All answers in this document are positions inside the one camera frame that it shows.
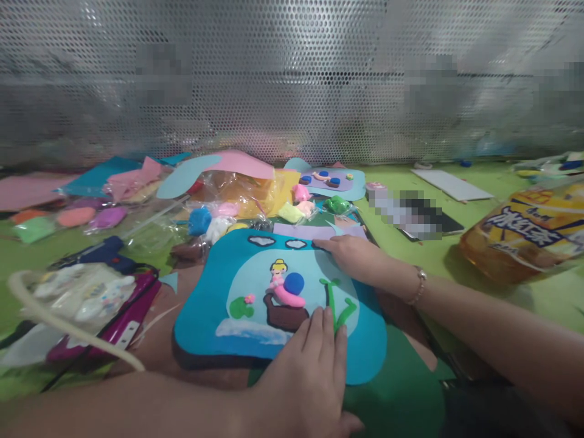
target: blue felt board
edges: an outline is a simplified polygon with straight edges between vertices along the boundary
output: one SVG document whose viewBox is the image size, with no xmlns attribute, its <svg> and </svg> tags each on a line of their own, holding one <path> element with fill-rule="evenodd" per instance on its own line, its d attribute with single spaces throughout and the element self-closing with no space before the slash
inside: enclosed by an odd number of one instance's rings
<svg viewBox="0 0 584 438">
<path fill-rule="evenodd" d="M 299 296 L 306 300 L 309 314 L 326 305 L 325 285 L 319 279 L 340 280 L 332 294 L 335 317 L 348 307 L 344 299 L 356 305 L 346 322 L 347 384 L 373 379 L 385 359 L 387 333 L 371 287 L 347 277 L 329 253 L 313 248 L 309 240 L 252 229 L 234 230 L 212 247 L 203 275 L 176 320 L 178 346 L 193 355 L 276 357 L 292 336 L 267 324 L 263 298 L 270 291 L 270 268 L 276 259 L 288 266 L 284 278 L 289 273 L 302 275 L 305 284 Z M 231 302 L 250 294 L 255 295 L 249 305 L 254 311 L 232 317 Z"/>
<path fill-rule="evenodd" d="M 293 169 L 297 172 L 321 172 L 321 171 L 334 171 L 336 173 L 342 173 L 344 175 L 351 173 L 353 175 L 353 187 L 345 192 L 339 192 L 338 190 L 322 189 L 320 187 L 310 187 L 310 193 L 315 193 L 317 195 L 328 196 L 332 198 L 337 195 L 346 201 L 357 201 L 365 197 L 365 173 L 361 170 L 355 169 L 338 169 L 330 167 L 312 167 L 302 158 L 290 158 L 288 162 L 284 165 L 285 169 Z"/>
<path fill-rule="evenodd" d="M 110 176 L 141 168 L 141 162 L 115 156 L 88 170 L 79 178 L 61 187 L 59 191 L 62 190 L 67 195 L 104 198 L 107 195 L 102 191 L 102 188 Z"/>
<path fill-rule="evenodd" d="M 172 199 L 186 193 L 201 172 L 220 161 L 219 155 L 205 155 L 183 161 L 158 187 L 156 196 L 160 199 Z"/>
</svg>

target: felt sheet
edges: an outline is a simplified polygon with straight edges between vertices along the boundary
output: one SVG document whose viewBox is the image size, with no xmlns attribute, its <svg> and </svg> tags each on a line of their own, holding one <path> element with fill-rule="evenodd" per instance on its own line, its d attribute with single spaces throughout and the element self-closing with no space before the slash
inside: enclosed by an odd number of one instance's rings
<svg viewBox="0 0 584 438">
<path fill-rule="evenodd" d="M 361 226 L 352 226 L 347 228 L 333 226 L 308 226 L 308 225 L 300 225 L 300 226 L 293 226 L 288 224 L 282 223 L 275 223 L 274 224 L 274 234 L 285 235 L 289 237 L 296 237 L 302 238 L 307 240 L 314 240 L 316 238 L 319 239 L 330 239 L 336 235 L 353 235 L 355 237 L 361 237 L 363 239 L 367 239 L 365 232 L 363 231 L 363 227 Z"/>
<path fill-rule="evenodd" d="M 0 211 L 19 211 L 56 201 L 61 195 L 54 190 L 74 179 L 76 176 L 43 172 L 0 179 Z"/>
<path fill-rule="evenodd" d="M 158 187 L 156 196 L 160 199 L 176 198 L 189 190 L 201 172 L 221 161 L 217 155 L 205 155 L 183 161 Z"/>
<path fill-rule="evenodd" d="M 211 249 L 203 276 L 176 321 L 178 347 L 192 355 L 273 359 L 291 337 L 291 330 L 266 320 L 282 311 L 271 309 L 280 307 L 277 302 L 268 308 L 264 300 L 276 259 L 286 261 L 290 273 L 304 277 L 300 296 L 308 313 L 325 306 L 327 297 L 331 307 L 335 305 L 335 321 L 341 321 L 344 312 L 342 322 L 350 332 L 347 383 L 372 379 L 383 365 L 387 334 L 371 288 L 349 279 L 330 254 L 312 248 L 310 241 L 250 229 L 228 233 Z M 242 301 L 250 294 L 255 296 L 253 311 L 231 307 L 234 299 Z M 345 311 L 349 307 L 356 309 Z"/>
<path fill-rule="evenodd" d="M 160 281 L 160 283 L 167 284 L 168 286 L 170 286 L 172 288 L 172 290 L 175 292 L 175 294 L 178 291 L 178 273 L 177 272 L 168 274 L 167 276 L 162 277 L 158 281 Z"/>
<path fill-rule="evenodd" d="M 162 165 L 150 157 L 144 158 L 141 169 L 118 173 L 108 178 L 108 188 L 114 202 L 130 198 L 148 183 L 156 181 L 162 172 Z"/>
<path fill-rule="evenodd" d="M 301 158 L 291 158 L 284 165 L 284 169 L 294 169 L 297 172 L 320 172 L 321 170 L 330 171 L 330 167 L 312 167 L 306 161 Z M 343 176 L 348 173 L 353 175 L 353 187 L 345 192 L 339 192 L 338 190 L 323 189 L 320 187 L 311 187 L 310 193 L 315 193 L 317 195 L 328 196 L 329 198 L 339 195 L 341 198 L 347 201 L 360 200 L 365 196 L 365 174 L 361 170 L 355 169 L 339 169 L 335 168 L 335 173 L 339 173 Z"/>
<path fill-rule="evenodd" d="M 115 156 L 98 164 L 74 181 L 61 187 L 61 190 L 68 195 L 105 198 L 107 195 L 103 192 L 102 188 L 108 182 L 110 176 L 129 172 L 130 170 L 137 170 L 141 167 L 142 164 L 137 161 Z"/>
<path fill-rule="evenodd" d="M 274 179 L 274 167 L 238 150 L 217 151 L 183 161 L 162 183 L 156 196 L 160 199 L 176 198 L 186 193 L 201 172 L 222 170 L 241 173 L 257 179 Z"/>
</svg>

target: phone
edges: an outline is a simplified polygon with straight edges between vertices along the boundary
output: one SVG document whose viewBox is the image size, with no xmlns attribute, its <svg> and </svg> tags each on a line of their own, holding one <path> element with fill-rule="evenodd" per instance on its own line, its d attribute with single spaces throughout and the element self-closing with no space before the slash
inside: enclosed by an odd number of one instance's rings
<svg viewBox="0 0 584 438">
<path fill-rule="evenodd" d="M 411 218 L 415 218 L 413 223 L 427 224 L 432 226 L 440 235 L 453 235 L 464 232 L 464 226 L 452 219 L 442 209 L 431 206 L 431 202 L 425 199 L 402 199 L 400 200 L 400 207 L 405 207 L 409 210 Z M 398 226 L 399 230 L 412 242 L 419 242 L 418 233 L 412 233 L 404 230 L 404 225 Z"/>
</svg>

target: perforated metal mesh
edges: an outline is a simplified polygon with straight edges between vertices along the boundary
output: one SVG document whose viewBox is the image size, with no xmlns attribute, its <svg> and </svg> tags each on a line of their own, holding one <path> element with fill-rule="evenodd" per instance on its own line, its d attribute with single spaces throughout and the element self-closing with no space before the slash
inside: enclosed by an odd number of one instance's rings
<svg viewBox="0 0 584 438">
<path fill-rule="evenodd" d="M 584 1 L 12 0 L 0 164 L 581 148 Z"/>
</svg>

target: white cable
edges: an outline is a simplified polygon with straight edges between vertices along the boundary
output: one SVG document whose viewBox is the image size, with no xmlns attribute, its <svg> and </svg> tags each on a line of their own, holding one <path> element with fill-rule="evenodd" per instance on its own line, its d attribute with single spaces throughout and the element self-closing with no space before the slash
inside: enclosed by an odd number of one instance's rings
<svg viewBox="0 0 584 438">
<path fill-rule="evenodd" d="M 23 284 L 23 277 L 32 274 L 31 271 L 19 271 L 13 273 L 8 279 L 8 286 L 12 294 L 29 310 L 33 315 L 35 315 L 40 321 L 45 324 L 55 327 L 62 332 L 73 336 L 80 341 L 87 342 L 89 345 L 94 346 L 106 353 L 116 356 L 117 358 L 126 361 L 132 368 L 136 371 L 145 371 L 146 368 L 136 358 L 133 354 L 124 351 L 109 342 L 104 341 L 76 326 L 70 322 L 64 321 L 51 312 L 49 312 L 43 305 L 41 305 L 36 298 L 34 298 L 27 288 Z"/>
</svg>

